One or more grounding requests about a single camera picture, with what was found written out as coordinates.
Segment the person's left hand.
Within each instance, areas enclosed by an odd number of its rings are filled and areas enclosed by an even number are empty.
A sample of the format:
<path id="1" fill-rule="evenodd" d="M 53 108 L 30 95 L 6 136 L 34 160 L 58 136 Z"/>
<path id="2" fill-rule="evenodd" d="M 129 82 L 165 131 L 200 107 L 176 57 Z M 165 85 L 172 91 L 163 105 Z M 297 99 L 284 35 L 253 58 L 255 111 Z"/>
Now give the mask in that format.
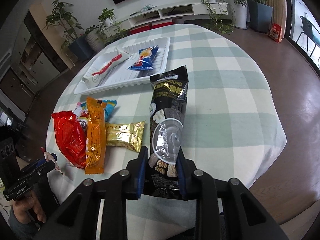
<path id="1" fill-rule="evenodd" d="M 31 218 L 28 215 L 29 210 L 34 211 L 37 220 L 43 223 L 46 222 L 46 215 L 34 190 L 28 192 L 23 200 L 15 201 L 12 208 L 16 219 L 21 224 L 28 224 L 31 222 Z"/>

